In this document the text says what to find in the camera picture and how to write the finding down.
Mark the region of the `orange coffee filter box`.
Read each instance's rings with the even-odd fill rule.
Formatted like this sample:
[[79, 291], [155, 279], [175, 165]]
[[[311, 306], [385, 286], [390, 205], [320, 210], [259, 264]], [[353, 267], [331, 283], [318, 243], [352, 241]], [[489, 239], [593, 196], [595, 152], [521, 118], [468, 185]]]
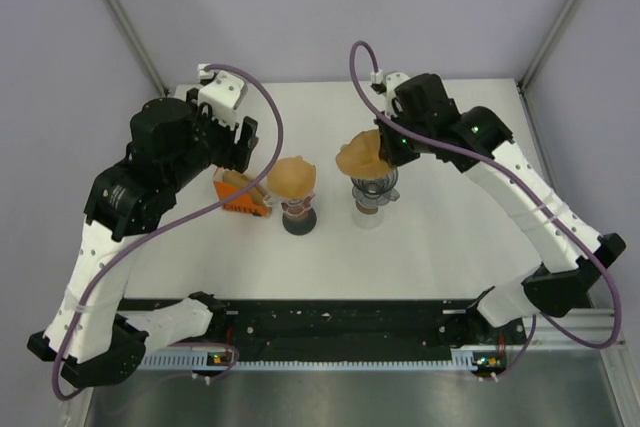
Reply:
[[[220, 200], [223, 200], [239, 191], [222, 180], [223, 173], [226, 170], [227, 169], [218, 168], [213, 175], [213, 185]], [[227, 202], [222, 206], [222, 208], [229, 212], [268, 218], [271, 215], [271, 208], [266, 205], [256, 205], [248, 195], [248, 191], [234, 200]]]

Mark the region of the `single brown paper filter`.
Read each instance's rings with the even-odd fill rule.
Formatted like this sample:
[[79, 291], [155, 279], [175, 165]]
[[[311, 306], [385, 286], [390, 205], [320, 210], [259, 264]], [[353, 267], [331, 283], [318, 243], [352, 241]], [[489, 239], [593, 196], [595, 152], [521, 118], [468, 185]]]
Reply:
[[267, 175], [267, 189], [284, 199], [308, 196], [316, 182], [316, 166], [302, 156], [278, 160]]

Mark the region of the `clear glass dripper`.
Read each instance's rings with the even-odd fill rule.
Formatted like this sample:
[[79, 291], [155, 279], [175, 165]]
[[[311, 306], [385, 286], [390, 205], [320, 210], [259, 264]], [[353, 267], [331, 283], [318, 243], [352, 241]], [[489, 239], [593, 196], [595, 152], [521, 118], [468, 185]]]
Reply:
[[269, 192], [264, 197], [264, 203], [268, 207], [279, 206], [285, 217], [298, 218], [305, 216], [312, 209], [314, 198], [314, 191], [310, 191], [301, 197], [290, 197], [276, 192]]

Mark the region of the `glass carafe with red rim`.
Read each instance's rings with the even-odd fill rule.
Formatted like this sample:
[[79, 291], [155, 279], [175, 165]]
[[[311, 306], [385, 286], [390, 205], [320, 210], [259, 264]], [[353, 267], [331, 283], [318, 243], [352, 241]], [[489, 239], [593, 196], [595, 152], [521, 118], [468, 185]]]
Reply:
[[281, 207], [282, 224], [288, 233], [303, 236], [316, 227], [317, 214], [313, 207], [303, 206], [302, 204], [294, 205], [287, 202], [283, 202]]

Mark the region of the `grey smoked plastic dripper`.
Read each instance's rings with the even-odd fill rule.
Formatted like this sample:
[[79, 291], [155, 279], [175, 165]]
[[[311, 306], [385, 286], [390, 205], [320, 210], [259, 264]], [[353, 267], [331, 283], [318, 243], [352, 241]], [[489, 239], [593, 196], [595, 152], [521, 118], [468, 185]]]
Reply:
[[377, 211], [400, 198], [396, 189], [399, 175], [396, 169], [375, 179], [351, 178], [352, 196], [356, 206], [362, 211]]

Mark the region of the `glass cup with brown band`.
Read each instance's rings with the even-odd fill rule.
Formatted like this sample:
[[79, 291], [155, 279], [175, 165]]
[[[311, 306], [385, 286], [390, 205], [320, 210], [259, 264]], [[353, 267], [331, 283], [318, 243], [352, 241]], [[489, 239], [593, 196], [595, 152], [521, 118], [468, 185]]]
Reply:
[[379, 206], [363, 207], [359, 202], [355, 202], [351, 218], [357, 227], [364, 230], [373, 230], [383, 223], [384, 208]]

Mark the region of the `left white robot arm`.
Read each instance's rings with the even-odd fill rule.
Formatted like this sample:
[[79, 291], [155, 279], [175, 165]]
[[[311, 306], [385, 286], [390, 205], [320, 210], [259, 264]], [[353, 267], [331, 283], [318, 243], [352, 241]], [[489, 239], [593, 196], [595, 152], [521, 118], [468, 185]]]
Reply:
[[198, 292], [168, 307], [129, 317], [118, 312], [134, 260], [118, 260], [156, 232], [181, 189], [211, 166], [246, 170], [258, 123], [225, 125], [207, 104], [158, 98], [130, 121], [125, 156], [98, 175], [84, 208], [81, 247], [63, 301], [27, 347], [56, 364], [76, 389], [118, 384], [144, 356], [185, 339], [216, 343], [226, 334], [222, 305]]

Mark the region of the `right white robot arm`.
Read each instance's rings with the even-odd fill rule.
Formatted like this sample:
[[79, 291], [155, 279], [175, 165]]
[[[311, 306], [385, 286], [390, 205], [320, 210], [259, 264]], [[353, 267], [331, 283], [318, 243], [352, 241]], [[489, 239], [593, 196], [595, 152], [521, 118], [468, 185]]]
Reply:
[[[458, 149], [417, 142], [380, 122], [380, 156], [400, 167], [423, 153], [452, 163], [487, 192], [537, 251], [541, 264], [530, 273], [483, 292], [469, 307], [466, 327], [487, 343], [504, 325], [542, 313], [560, 318], [576, 308], [587, 291], [624, 252], [617, 233], [601, 234], [580, 219], [531, 166], [512, 131], [491, 109], [460, 112], [436, 74], [409, 77], [393, 72], [371, 76], [372, 89], [385, 98], [385, 115], [406, 130]], [[491, 164], [478, 156], [492, 159]]]

